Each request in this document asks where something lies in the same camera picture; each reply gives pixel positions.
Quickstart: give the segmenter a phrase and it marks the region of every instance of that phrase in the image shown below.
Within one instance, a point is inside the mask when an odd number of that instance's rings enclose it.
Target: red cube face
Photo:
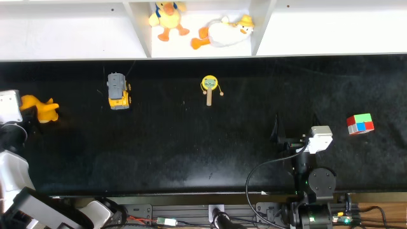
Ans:
[[[352,117],[350,117],[350,118],[347,118],[347,119],[346,119],[346,122],[347,122],[348,126],[351,126],[351,125],[355,124],[355,123],[356,123],[356,121],[355,121],[355,116],[352,116]]]
[[[364,125],[366,126],[366,130],[374,130],[375,126],[373,125],[372,121],[366,122],[364,123]]]

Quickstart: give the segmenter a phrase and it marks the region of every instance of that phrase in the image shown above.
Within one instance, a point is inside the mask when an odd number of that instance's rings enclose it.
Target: blue cube square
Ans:
[[[357,125],[357,131],[365,131],[366,130],[366,126],[364,125],[364,123],[356,123]]]

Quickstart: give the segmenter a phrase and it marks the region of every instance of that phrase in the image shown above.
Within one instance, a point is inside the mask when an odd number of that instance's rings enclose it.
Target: blue vest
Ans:
[[[178,6],[177,6],[176,3],[174,3],[174,9],[178,9]],[[157,17],[160,18],[161,15],[160,15],[160,13],[158,12],[158,10],[160,10],[160,9],[159,9],[159,7],[157,6],[157,3],[156,3],[156,4],[155,4],[155,14],[157,14]]]

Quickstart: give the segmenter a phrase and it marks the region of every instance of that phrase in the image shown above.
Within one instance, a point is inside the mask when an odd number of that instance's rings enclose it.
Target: wooden handle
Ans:
[[[206,106],[212,105],[212,88],[208,87],[208,92],[206,94]]]

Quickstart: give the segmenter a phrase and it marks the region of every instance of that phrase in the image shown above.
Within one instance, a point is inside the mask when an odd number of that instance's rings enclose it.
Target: white shelf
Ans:
[[[153,0],[0,0],[0,60],[202,59],[407,53],[406,0],[185,0],[187,36],[149,26]],[[213,19],[249,14],[250,39],[192,49]]]

